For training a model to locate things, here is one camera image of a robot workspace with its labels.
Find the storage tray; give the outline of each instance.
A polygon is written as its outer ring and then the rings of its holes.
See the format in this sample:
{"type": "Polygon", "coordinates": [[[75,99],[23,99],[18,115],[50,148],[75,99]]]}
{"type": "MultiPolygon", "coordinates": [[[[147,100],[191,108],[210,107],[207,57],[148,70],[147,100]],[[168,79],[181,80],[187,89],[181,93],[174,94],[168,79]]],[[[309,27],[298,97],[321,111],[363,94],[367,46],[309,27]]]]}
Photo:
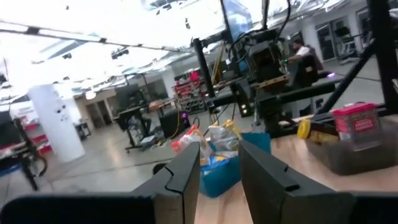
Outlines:
{"type": "Polygon", "coordinates": [[[352,175],[398,165],[398,124],[381,118],[382,143],[354,151],[348,140],[316,144],[305,140],[310,151],[323,165],[339,175],[352,175]]]}

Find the table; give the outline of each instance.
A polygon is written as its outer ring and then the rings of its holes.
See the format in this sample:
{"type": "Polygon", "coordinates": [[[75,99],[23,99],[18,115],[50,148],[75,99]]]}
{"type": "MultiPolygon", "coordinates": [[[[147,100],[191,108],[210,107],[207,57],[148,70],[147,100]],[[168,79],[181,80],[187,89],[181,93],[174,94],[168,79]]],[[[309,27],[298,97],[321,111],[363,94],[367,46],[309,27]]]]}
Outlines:
{"type": "MultiPolygon", "coordinates": [[[[398,122],[398,116],[388,120],[398,122]]],[[[398,166],[350,176],[338,176],[323,166],[308,151],[304,140],[295,135],[271,141],[272,154],[295,170],[334,190],[398,191],[398,166]]],[[[195,224],[250,224],[251,216],[239,182],[216,199],[199,195],[195,224]]]]}
{"type": "Polygon", "coordinates": [[[130,127],[129,127],[128,121],[131,117],[136,116],[136,118],[139,119],[139,121],[141,122],[144,138],[148,137],[148,135],[149,135],[149,130],[147,130],[146,124],[145,124],[145,122],[142,118],[141,112],[140,112],[140,110],[145,107],[147,107],[147,105],[141,105],[141,106],[136,106],[133,108],[126,109],[126,110],[120,112],[117,117],[113,118],[113,120],[116,121],[117,124],[119,125],[120,129],[122,129],[122,131],[127,132],[127,136],[129,137],[129,141],[130,141],[130,146],[125,148],[127,153],[129,152],[130,149],[141,148],[141,146],[136,145],[136,143],[134,142],[134,140],[131,136],[131,133],[130,133],[130,127]]]}

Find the white column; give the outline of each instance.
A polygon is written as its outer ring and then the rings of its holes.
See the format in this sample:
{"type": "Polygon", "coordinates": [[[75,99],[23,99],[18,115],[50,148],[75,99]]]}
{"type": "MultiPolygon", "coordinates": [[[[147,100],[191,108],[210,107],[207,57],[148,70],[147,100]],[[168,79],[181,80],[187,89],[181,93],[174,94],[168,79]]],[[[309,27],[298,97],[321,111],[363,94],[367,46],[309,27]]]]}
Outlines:
{"type": "Polygon", "coordinates": [[[70,162],[85,154],[67,106],[54,84],[33,86],[29,90],[40,124],[59,161],[70,162]]]}
{"type": "Polygon", "coordinates": [[[62,83],[55,84],[54,87],[59,92],[73,124],[80,124],[81,114],[73,97],[72,86],[69,83],[62,83]]]}
{"type": "Polygon", "coordinates": [[[317,29],[315,28],[315,21],[312,18],[308,18],[303,21],[302,27],[304,43],[311,45],[315,49],[319,60],[322,62],[322,50],[319,44],[317,29]]]}
{"type": "MultiPolygon", "coordinates": [[[[356,19],[356,12],[351,12],[347,15],[348,18],[348,25],[351,35],[358,35],[361,33],[358,27],[358,20],[356,19]]],[[[355,47],[358,52],[362,51],[362,42],[361,37],[355,37],[355,47]]]]}

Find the plastic bin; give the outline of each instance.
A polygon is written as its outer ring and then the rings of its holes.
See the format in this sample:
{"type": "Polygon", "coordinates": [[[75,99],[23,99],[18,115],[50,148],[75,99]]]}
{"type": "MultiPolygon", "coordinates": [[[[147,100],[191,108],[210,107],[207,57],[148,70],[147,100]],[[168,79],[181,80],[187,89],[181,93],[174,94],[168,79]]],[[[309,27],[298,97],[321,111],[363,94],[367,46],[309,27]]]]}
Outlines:
{"type": "MultiPolygon", "coordinates": [[[[266,133],[242,133],[242,138],[260,149],[271,153],[271,139],[266,133]]],[[[234,157],[228,163],[211,171],[201,172],[199,192],[207,197],[215,198],[229,190],[241,180],[239,158],[234,157]]]]}

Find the wooden desk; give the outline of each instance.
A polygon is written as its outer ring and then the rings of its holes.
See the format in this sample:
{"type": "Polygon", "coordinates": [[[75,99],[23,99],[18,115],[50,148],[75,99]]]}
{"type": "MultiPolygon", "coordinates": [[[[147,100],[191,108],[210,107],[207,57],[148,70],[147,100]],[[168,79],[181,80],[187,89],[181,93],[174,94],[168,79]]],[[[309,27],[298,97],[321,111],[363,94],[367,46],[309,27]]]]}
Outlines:
{"type": "MultiPolygon", "coordinates": [[[[389,120],[398,122],[398,116],[389,120]]],[[[308,151],[302,139],[285,136],[271,141],[272,154],[295,170],[334,190],[398,191],[398,166],[350,176],[338,176],[308,151]]],[[[250,224],[251,216],[241,183],[220,198],[199,195],[195,224],[250,224]]]]}

